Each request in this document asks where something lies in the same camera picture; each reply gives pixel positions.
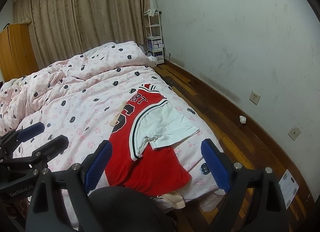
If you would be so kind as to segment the beige curtain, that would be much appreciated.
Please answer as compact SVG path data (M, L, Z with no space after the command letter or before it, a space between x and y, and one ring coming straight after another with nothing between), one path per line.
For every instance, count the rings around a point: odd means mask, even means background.
M16 23L30 20L39 68L108 42L144 44L149 0L14 0Z

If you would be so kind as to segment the lower wall socket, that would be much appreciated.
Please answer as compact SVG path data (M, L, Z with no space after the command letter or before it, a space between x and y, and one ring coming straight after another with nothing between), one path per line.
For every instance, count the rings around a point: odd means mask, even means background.
M288 133L289 137L291 137L291 139L294 141L299 137L300 134L301 131L297 126L292 127Z

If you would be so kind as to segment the small white floor object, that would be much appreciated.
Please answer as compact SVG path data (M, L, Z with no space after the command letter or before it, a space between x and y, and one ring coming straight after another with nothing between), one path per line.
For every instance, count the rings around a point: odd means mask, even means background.
M246 124L247 118L245 116L239 116L239 121L241 124Z

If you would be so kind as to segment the beige garment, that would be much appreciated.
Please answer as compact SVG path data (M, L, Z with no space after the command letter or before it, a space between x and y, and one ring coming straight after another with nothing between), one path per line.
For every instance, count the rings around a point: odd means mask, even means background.
M183 209L185 207L185 202L182 195L176 191L159 195L157 198L161 199L165 203L168 203L168 205L174 209Z

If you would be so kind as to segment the upper wall socket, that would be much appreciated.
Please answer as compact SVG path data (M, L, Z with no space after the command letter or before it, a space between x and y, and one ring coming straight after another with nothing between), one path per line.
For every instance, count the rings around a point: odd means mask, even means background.
M254 103L255 105L257 105L259 103L260 100L260 95L256 94L254 91L251 92L251 95L249 97L249 100Z

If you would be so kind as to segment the wooden wardrobe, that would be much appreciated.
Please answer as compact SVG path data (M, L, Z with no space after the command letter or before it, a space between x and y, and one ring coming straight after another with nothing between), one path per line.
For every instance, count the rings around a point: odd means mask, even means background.
M29 27L9 24L1 31L1 73L5 82L39 71Z

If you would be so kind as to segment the red white basketball jersey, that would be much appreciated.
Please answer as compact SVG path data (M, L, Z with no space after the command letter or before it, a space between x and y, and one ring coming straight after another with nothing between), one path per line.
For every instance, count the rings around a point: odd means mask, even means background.
M183 188L191 175L172 146L197 132L154 85L141 85L124 104L110 135L108 184L151 197Z

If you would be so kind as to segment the wall socket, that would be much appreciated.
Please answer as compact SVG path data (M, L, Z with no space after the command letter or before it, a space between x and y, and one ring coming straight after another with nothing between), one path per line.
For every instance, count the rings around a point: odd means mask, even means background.
M301 131L297 126L292 127L288 133L289 137L291 137L291 139L294 141L299 137L300 134Z
M249 100L254 103L255 105L257 105L259 103L260 100L260 95L256 94L254 91L251 92L251 95L249 97Z

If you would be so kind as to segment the pink cat print duvet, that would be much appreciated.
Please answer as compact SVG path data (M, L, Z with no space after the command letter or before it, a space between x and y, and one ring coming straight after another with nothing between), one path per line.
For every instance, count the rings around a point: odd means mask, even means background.
M185 202L199 201L212 211L224 196L211 174L204 172L201 142L217 138L197 111L180 98L155 72L152 57L133 41L106 43L81 55L61 60L1 88L1 134L27 128L37 122L44 132L22 143L14 157L26 157L59 135L69 139L68 148L49 162L52 171L80 163L109 138L112 122L122 104L143 84L159 91L192 123L198 132L173 145L191 181L178 192Z

